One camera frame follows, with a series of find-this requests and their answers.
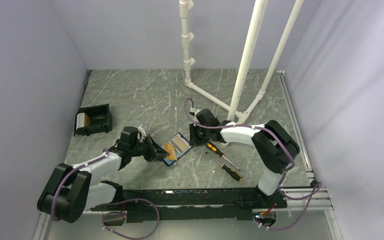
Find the orange credit card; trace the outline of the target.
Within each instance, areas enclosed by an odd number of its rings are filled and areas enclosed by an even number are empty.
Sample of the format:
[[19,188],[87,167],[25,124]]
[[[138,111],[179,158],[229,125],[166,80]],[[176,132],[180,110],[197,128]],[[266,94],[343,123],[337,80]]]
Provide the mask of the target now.
[[169,161],[177,161],[178,160],[178,157],[177,157],[177,153],[176,153],[176,149],[174,147],[174,145],[172,143],[164,143],[164,150],[167,152],[167,160]]
[[182,152],[186,152],[188,149],[189,149],[189,144],[186,143],[184,141],[184,139],[179,136],[179,135],[176,135],[174,138],[173,138],[173,142],[179,147],[179,149],[182,151]]

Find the dark blue card holder wallet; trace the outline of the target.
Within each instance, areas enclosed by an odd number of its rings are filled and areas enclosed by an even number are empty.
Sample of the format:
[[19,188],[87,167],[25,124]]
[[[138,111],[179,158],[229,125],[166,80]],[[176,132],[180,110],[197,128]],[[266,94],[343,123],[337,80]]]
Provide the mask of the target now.
[[[188,149],[187,151],[182,152],[182,151],[179,149],[179,147],[173,142],[173,138],[174,138],[175,136],[181,136],[181,137],[184,139],[184,141],[189,145],[189,149]],[[188,139],[187,139],[182,133],[180,133],[180,132],[178,132],[176,135],[174,135],[172,138],[170,138],[170,139],[169,139],[168,141],[166,141],[165,143],[171,143],[171,144],[174,145],[174,147],[175,147],[175,151],[176,151],[176,155],[177,155],[177,157],[178,157],[178,160],[180,160],[184,155],[186,155],[186,154],[193,148],[193,146],[190,145],[190,142],[188,141]],[[172,166],[172,165],[173,165],[175,162],[177,162],[177,161],[167,160],[166,157],[162,160],[162,162],[163,162],[167,167]]]

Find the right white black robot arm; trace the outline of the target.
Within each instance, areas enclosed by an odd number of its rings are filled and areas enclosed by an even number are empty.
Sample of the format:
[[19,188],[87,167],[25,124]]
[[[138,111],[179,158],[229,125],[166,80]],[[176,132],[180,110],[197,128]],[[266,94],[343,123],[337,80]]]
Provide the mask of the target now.
[[294,167],[301,149],[296,141],[275,120],[265,124],[250,125],[225,120],[219,121],[205,108],[197,113],[188,112],[189,143],[202,146],[210,142],[239,143],[254,146],[265,166],[257,185],[256,203],[267,208],[275,201],[275,193]]

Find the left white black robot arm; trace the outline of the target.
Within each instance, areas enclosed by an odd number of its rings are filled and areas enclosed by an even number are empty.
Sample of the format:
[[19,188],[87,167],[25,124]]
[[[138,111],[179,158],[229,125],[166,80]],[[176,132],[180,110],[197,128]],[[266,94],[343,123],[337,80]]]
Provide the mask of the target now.
[[113,146],[88,161],[69,165],[58,164],[41,195],[36,208],[53,220],[73,223],[84,210],[97,206],[119,209],[124,203],[123,186],[105,180],[110,173],[126,167],[134,157],[147,162],[161,161],[169,153],[149,134],[133,126],[123,128]]

